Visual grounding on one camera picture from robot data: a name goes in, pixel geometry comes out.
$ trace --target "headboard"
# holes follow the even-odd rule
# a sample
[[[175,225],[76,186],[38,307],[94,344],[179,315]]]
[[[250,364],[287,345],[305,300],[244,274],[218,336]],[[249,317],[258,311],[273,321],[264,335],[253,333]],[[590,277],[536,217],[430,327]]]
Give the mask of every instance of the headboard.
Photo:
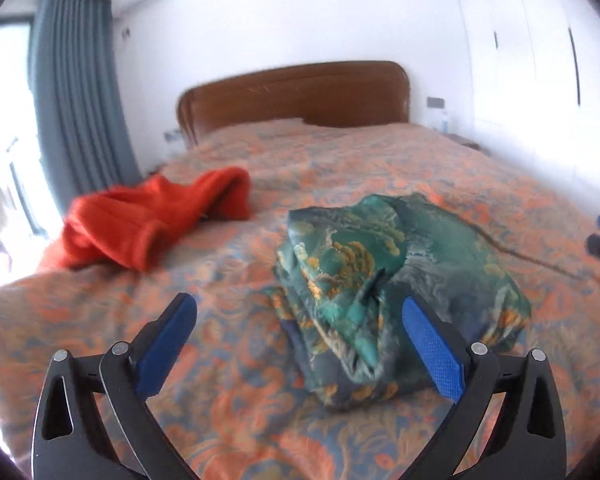
[[[241,75],[198,86],[178,101],[190,144],[224,126],[301,118],[350,128],[409,120],[409,79],[390,61],[318,63]]]

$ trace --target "red blanket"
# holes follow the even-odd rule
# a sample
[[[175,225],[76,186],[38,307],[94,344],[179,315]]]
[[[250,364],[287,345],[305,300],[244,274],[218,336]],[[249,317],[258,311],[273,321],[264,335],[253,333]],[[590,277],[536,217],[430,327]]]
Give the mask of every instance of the red blanket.
[[[250,183],[245,170],[224,168],[208,171],[190,186],[157,174],[137,187],[77,198],[38,269],[75,269],[108,259],[149,270],[203,215],[247,220]]]

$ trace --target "folded green garment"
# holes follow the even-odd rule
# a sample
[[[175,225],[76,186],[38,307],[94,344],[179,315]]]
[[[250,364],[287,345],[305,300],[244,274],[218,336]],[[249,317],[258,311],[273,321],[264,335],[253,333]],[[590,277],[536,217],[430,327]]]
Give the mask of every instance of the folded green garment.
[[[512,348],[530,305],[488,242],[422,195],[369,195],[343,208],[290,211],[267,292],[305,387],[350,408],[432,384],[401,321],[426,300],[467,342]]]

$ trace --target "gray-blue curtain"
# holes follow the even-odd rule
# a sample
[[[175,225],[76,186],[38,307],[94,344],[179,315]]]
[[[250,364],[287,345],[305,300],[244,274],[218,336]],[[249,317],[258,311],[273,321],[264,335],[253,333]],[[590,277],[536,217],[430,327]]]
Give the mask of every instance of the gray-blue curtain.
[[[110,0],[40,0],[29,70],[42,166],[60,213],[77,196],[140,182],[116,79]]]

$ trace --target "orange floral pattern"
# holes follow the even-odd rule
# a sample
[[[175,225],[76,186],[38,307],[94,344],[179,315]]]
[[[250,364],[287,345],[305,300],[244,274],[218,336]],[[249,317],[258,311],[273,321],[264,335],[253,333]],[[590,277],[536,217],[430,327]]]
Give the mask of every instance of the orange floral pattern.
[[[198,325],[149,407],[204,478],[398,478],[434,433],[449,402],[432,390],[328,412],[307,394],[269,300],[286,213],[340,207],[371,193],[426,195],[476,224],[532,303],[515,351],[552,362],[570,467],[600,432],[600,262],[584,240],[594,223],[535,180],[419,126],[330,129],[301,121],[226,128],[164,170],[192,182],[235,165],[252,178],[249,222],[203,222],[147,274],[113,264],[39,274],[0,289],[0,423],[29,469],[34,414],[53,352],[105,351],[130,340],[179,291],[199,299]],[[105,424],[122,459],[107,402]],[[493,427],[489,408],[467,455]]]

